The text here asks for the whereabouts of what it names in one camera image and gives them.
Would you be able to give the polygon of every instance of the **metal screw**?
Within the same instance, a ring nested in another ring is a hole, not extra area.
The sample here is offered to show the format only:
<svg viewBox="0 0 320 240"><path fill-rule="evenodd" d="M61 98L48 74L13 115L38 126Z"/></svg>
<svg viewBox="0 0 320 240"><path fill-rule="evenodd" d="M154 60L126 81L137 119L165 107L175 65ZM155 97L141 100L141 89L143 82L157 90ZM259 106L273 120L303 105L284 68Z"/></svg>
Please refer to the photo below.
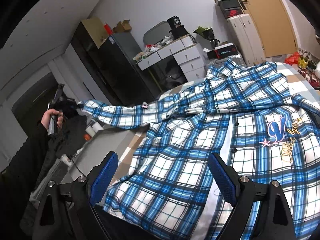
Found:
<svg viewBox="0 0 320 240"><path fill-rule="evenodd" d="M48 182L47 185L48 185L48 187L53 187L54 184L55 184L55 182L53 180L51 180L51 181Z"/></svg>
<svg viewBox="0 0 320 240"><path fill-rule="evenodd" d="M275 187L278 187L280 185L280 183L276 180L273 180L272 181L272 185L275 186Z"/></svg>
<svg viewBox="0 0 320 240"><path fill-rule="evenodd" d="M246 176L241 176L241 177L240 177L240 180L241 180L242 182L248 182L248 181L249 181L249 178L246 177Z"/></svg>
<svg viewBox="0 0 320 240"><path fill-rule="evenodd" d="M85 180L86 180L86 177L85 177L85 176L80 176L80 177L78 178L78 182L80 182L80 183L85 182Z"/></svg>

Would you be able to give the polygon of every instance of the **white drawer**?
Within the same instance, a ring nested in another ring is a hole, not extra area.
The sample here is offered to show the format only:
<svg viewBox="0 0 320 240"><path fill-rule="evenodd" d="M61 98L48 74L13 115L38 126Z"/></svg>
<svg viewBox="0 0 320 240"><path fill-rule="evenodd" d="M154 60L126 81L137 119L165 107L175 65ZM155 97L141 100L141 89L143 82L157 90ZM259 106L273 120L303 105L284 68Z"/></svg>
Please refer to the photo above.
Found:
<svg viewBox="0 0 320 240"><path fill-rule="evenodd" d="M189 71L193 71L195 69L201 68L204 66L204 61L201 57L197 57L195 59L189 60L185 63L182 63L180 65L180 68L184 73L187 73Z"/></svg>
<svg viewBox="0 0 320 240"><path fill-rule="evenodd" d="M158 53L154 53L151 54L150 56L146 57L145 59L141 60L138 63L138 66L141 70L144 70L150 66L152 66L153 64L159 62L161 60L161 58L159 57Z"/></svg>
<svg viewBox="0 0 320 240"><path fill-rule="evenodd" d="M183 50L184 45L181 40L174 41L170 43L169 45L165 46L163 49L158 50L158 54L161 59L164 59L166 57L169 57L170 55Z"/></svg>
<svg viewBox="0 0 320 240"><path fill-rule="evenodd" d="M196 70L185 73L184 75L186 76L188 82L190 82L199 78L205 78L205 70L204 68L198 68Z"/></svg>
<svg viewBox="0 0 320 240"><path fill-rule="evenodd" d="M191 36L188 36L188 37L185 37L183 39L181 39L183 45L187 48L187 47L190 47L192 46L193 44L195 44L193 41L193 37Z"/></svg>
<svg viewBox="0 0 320 240"><path fill-rule="evenodd" d="M185 49L184 51L175 54L174 58L176 59L177 63L180 65L194 58L201 57L202 54L199 50L201 50L201 46L198 43L197 45L189 49Z"/></svg>

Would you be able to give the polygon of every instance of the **embroidered star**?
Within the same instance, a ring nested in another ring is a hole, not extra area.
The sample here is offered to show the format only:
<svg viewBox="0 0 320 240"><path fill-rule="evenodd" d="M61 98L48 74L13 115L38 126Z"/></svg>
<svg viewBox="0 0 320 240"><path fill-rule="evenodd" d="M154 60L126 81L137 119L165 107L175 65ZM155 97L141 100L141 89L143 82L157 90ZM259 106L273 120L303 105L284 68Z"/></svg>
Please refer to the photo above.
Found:
<svg viewBox="0 0 320 240"><path fill-rule="evenodd" d="M267 141L266 138L265 138L263 142L259 142L259 143L263 144L263 147L265 147L265 146L269 146L270 147L269 142L271 142L271 141Z"/></svg>

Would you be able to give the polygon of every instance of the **blue plaid shirt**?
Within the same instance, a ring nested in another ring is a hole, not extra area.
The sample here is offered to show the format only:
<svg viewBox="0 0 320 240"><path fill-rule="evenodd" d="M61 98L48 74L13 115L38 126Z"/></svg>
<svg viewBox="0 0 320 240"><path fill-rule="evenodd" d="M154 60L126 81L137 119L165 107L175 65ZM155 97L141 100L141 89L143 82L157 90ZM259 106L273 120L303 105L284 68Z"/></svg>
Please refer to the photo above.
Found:
<svg viewBox="0 0 320 240"><path fill-rule="evenodd" d="M320 109L292 94L275 63L244 71L228 60L209 67L204 82L148 106L83 103L112 126L150 125L128 175L109 187L106 212L161 239L215 239L232 210L208 169L209 154L217 152L239 175L281 183L299 239L317 227ZM293 140L291 154L283 154ZM258 209L256 202L242 239Z"/></svg>

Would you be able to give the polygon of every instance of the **wooden door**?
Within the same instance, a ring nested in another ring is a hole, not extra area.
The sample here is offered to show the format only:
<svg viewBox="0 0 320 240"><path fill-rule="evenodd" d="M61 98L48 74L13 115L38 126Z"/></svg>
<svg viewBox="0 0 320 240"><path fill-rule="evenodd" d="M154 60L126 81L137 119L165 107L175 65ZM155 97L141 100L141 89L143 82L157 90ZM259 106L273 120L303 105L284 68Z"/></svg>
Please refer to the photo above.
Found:
<svg viewBox="0 0 320 240"><path fill-rule="evenodd" d="M255 23L265 57L297 50L291 21L281 0L247 0L244 6L244 13L250 14Z"/></svg>

